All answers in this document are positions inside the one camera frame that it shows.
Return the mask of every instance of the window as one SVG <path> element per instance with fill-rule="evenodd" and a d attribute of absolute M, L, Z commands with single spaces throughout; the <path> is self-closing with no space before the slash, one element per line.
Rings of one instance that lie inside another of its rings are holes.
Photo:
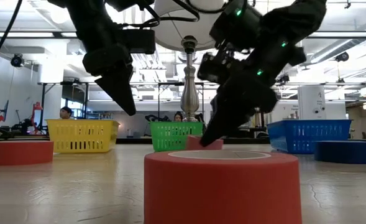
<path fill-rule="evenodd" d="M 68 100 L 68 107 L 71 109 L 83 109 L 83 104 L 78 102 L 73 102 Z"/>
<path fill-rule="evenodd" d="M 74 117 L 82 117 L 83 113 L 81 109 L 72 109 L 72 115 Z"/>
<path fill-rule="evenodd" d="M 65 106 L 65 99 L 61 98 L 61 108 L 63 108 Z"/>

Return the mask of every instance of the plastic basket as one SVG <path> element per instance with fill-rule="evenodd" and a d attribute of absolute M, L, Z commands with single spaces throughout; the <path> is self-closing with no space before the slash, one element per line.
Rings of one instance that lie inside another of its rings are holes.
<path fill-rule="evenodd" d="M 267 125 L 271 147 L 294 154 L 312 154 L 316 141 L 347 140 L 351 120 L 284 120 Z"/>
<path fill-rule="evenodd" d="M 150 122 L 155 152 L 184 150 L 187 136 L 201 136 L 201 122 Z"/>
<path fill-rule="evenodd" d="M 54 152 L 108 152 L 116 145 L 119 123 L 111 120 L 47 120 Z"/>

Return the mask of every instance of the background person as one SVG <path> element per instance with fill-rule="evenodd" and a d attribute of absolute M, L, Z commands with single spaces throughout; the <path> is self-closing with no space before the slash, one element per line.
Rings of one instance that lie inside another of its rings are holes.
<path fill-rule="evenodd" d="M 72 116 L 72 110 L 71 108 L 64 106 L 60 110 L 60 119 L 71 119 Z"/>
<path fill-rule="evenodd" d="M 183 114 L 179 111 L 175 113 L 175 121 L 182 122 L 183 121 Z"/>

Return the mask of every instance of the camera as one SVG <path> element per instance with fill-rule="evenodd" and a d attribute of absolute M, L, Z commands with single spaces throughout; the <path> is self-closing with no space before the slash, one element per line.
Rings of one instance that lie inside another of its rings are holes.
<path fill-rule="evenodd" d="M 22 54 L 14 54 L 14 57 L 11 59 L 10 64 L 16 68 L 23 67 L 24 59 L 22 59 Z"/>
<path fill-rule="evenodd" d="M 343 52 L 338 56 L 336 56 L 335 60 L 337 60 L 337 62 L 346 62 L 348 61 L 349 58 L 350 58 L 349 54 L 347 52 Z"/>

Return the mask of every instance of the blue basket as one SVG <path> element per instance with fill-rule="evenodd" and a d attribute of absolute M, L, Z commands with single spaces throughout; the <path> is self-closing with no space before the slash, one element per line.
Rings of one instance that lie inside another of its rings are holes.
<path fill-rule="evenodd" d="M 294 154 L 313 154 L 315 141 L 349 138 L 351 120 L 284 120 L 267 125 L 271 147 Z"/>

